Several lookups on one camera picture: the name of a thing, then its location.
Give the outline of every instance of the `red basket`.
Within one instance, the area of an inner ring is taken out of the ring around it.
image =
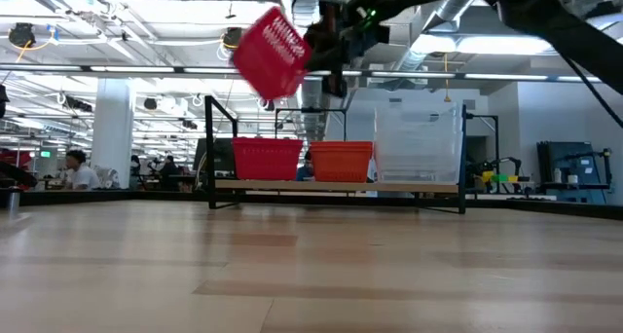
[[[298,139],[233,138],[239,179],[294,180],[303,141]]]
[[[316,181],[366,181],[372,142],[312,142],[310,151]]]

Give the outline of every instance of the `clear plastic bin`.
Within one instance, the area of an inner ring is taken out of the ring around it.
[[[423,103],[377,110],[375,161],[383,182],[456,184],[462,148],[461,106]]]

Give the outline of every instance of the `computer monitor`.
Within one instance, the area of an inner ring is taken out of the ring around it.
[[[193,170],[200,169],[199,163],[205,154],[205,138],[197,142],[197,152],[193,161]],[[234,148],[231,138],[216,138],[214,141],[214,171],[225,172],[234,175],[236,171],[236,160],[234,158]]]

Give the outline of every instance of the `laboratory floor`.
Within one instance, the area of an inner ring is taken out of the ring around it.
[[[620,333],[623,223],[504,209],[24,207],[11,333]]]

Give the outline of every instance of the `wooden shelf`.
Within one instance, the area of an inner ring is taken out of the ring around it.
[[[278,190],[278,191],[339,191],[339,192],[423,192],[458,193],[457,185],[420,183],[347,183],[347,182],[297,182],[258,180],[216,180],[216,188]]]

